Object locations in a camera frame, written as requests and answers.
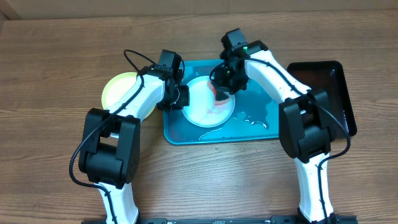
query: blue tray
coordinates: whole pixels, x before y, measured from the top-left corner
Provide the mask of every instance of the blue tray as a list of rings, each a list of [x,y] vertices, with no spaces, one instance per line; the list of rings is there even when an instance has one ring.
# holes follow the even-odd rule
[[[222,60],[185,62],[186,85],[196,77],[208,76]],[[189,122],[181,110],[163,112],[164,136],[172,144],[204,144],[216,142],[276,139],[279,136],[278,104],[253,80],[248,88],[235,94],[235,109],[223,124],[202,128]]]

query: white plate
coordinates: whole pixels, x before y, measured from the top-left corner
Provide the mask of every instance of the white plate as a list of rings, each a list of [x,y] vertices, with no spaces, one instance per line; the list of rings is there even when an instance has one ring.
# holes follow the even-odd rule
[[[189,106],[184,106],[182,113],[194,125],[212,128],[223,124],[232,115],[235,97],[224,105],[215,105],[215,96],[208,86],[209,77],[198,77],[188,82]]]

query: yellow plate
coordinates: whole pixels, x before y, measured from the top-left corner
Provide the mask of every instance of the yellow plate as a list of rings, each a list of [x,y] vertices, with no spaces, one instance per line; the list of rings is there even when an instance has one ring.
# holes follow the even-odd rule
[[[118,102],[118,100],[120,100],[131,89],[136,80],[136,72],[125,72],[113,77],[106,84],[104,90],[102,91],[102,107],[106,109],[107,107]],[[145,118],[147,118],[154,109],[155,107],[151,109],[151,111],[147,114]]]

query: table surface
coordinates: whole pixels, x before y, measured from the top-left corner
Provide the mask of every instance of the table surface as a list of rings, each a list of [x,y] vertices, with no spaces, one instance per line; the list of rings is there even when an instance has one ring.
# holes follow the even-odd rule
[[[70,156],[84,118],[101,107],[115,75],[132,70],[134,49],[185,60],[217,58],[220,39],[240,27],[286,67],[338,60],[358,125],[350,152],[330,162],[336,213],[360,223],[398,219],[398,11],[6,21],[0,34],[0,222],[78,223],[104,217],[97,190],[75,185]],[[134,61],[147,65],[141,58]],[[332,144],[332,153],[345,146]],[[77,177],[86,180],[75,166]],[[299,185],[279,141],[173,146],[162,114],[143,122],[133,182],[142,216],[241,218],[295,214]]]

